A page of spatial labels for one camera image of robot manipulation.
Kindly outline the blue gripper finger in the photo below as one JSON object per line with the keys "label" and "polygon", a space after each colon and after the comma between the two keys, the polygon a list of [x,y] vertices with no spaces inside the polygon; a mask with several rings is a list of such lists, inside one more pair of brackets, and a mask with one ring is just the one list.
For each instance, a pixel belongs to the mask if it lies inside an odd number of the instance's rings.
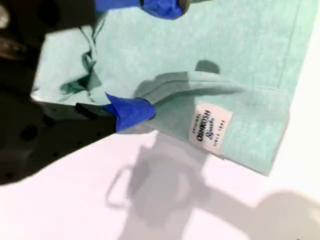
{"label": "blue gripper finger", "polygon": [[0,101],[0,183],[24,180],[58,159],[151,120],[142,98],[107,95],[106,105],[64,105],[5,95]]}
{"label": "blue gripper finger", "polygon": [[189,0],[95,0],[98,12],[126,8],[140,8],[149,15],[166,20],[175,20],[185,14]]}

